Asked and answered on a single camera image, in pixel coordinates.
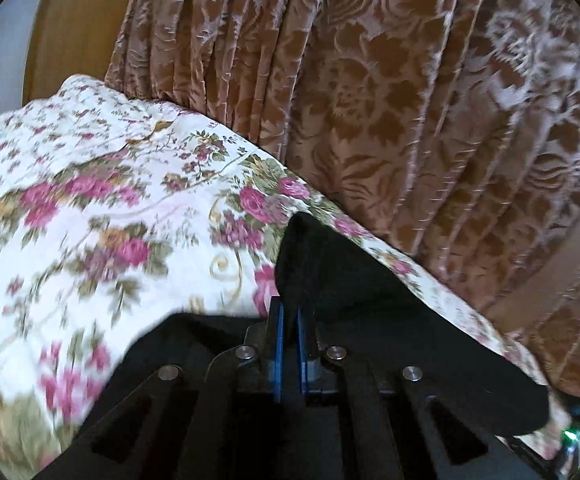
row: metal bolt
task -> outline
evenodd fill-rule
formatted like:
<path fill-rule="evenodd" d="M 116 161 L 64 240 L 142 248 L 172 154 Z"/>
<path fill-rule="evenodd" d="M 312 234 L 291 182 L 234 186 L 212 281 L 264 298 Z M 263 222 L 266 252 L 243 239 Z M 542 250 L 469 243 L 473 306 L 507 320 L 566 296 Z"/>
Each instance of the metal bolt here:
<path fill-rule="evenodd" d="M 179 367 L 174 365 L 165 365 L 159 368 L 159 379 L 162 381 L 171 381 L 179 376 Z"/>
<path fill-rule="evenodd" d="M 347 355 L 347 350 L 342 346 L 329 346 L 326 350 L 326 356 L 328 356 L 333 361 L 340 361 Z"/>
<path fill-rule="evenodd" d="M 416 383 L 420 378 L 423 377 L 423 372 L 421 371 L 421 368 L 417 366 L 406 366 L 403 368 L 403 377 L 408 381 Z"/>
<path fill-rule="evenodd" d="M 235 354 L 239 359 L 247 361 L 248 359 L 252 359 L 252 357 L 257 355 L 257 351 L 254 350 L 251 346 L 241 345 L 237 347 L 237 349 L 235 350 Z"/>

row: black fabric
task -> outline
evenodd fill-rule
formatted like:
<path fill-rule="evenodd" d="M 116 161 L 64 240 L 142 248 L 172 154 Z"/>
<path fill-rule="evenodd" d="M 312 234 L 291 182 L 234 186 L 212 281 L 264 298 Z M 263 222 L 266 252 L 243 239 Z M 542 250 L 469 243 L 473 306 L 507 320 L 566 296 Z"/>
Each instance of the black fabric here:
<path fill-rule="evenodd" d="M 382 368 L 417 365 L 449 400 L 500 436 L 548 420 L 548 390 L 425 306 L 370 254 L 312 216 L 290 220 L 276 264 L 285 318 L 314 311 L 325 344 L 341 344 Z"/>
<path fill-rule="evenodd" d="M 313 310 L 324 342 L 348 346 L 383 368 L 421 367 L 492 433 L 526 434 L 545 425 L 544 386 L 430 310 L 390 270 L 312 216 L 291 219 L 276 283 L 288 339 L 299 307 Z M 165 364 L 179 365 L 189 383 L 200 384 L 212 358 L 243 342 L 255 321 L 168 317 L 130 347 L 80 433 Z"/>
<path fill-rule="evenodd" d="M 243 343 L 256 319 L 174 314 L 142 336 L 125 354 L 78 431 L 89 430 L 103 415 L 166 364 L 178 365 L 185 380 L 198 386 L 212 359 Z"/>

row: tan wall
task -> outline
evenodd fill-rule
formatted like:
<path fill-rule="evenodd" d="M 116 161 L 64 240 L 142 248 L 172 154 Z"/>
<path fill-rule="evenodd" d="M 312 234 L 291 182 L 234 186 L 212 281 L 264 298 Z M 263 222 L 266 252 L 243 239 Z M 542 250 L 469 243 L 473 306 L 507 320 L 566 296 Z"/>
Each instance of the tan wall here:
<path fill-rule="evenodd" d="M 75 73 L 102 79 L 128 0 L 42 0 L 25 69 L 23 104 Z"/>

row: brown damask curtain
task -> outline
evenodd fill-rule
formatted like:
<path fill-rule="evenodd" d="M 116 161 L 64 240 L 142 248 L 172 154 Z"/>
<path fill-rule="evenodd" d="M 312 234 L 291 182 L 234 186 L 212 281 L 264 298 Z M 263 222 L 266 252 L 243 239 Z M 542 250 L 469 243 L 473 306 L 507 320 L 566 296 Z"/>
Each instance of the brown damask curtain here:
<path fill-rule="evenodd" d="M 500 326 L 580 218 L 573 0 L 130 0 L 106 82 L 226 124 Z M 577 314 L 554 330 L 580 396 Z"/>

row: floral bedspread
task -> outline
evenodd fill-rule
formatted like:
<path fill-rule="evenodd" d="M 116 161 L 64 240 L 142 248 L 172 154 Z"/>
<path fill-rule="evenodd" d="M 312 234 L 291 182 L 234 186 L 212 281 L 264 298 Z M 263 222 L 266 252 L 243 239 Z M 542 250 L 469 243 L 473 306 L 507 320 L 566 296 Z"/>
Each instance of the floral bedspread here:
<path fill-rule="evenodd" d="M 0 116 L 0 467 L 29 479 L 69 446 L 142 333 L 173 312 L 265 316 L 295 211 L 388 266 L 430 308 L 545 383 L 407 256 L 275 159 L 208 118 L 129 101 L 88 76 Z M 524 439 L 550 456 L 568 417 L 551 401 Z"/>

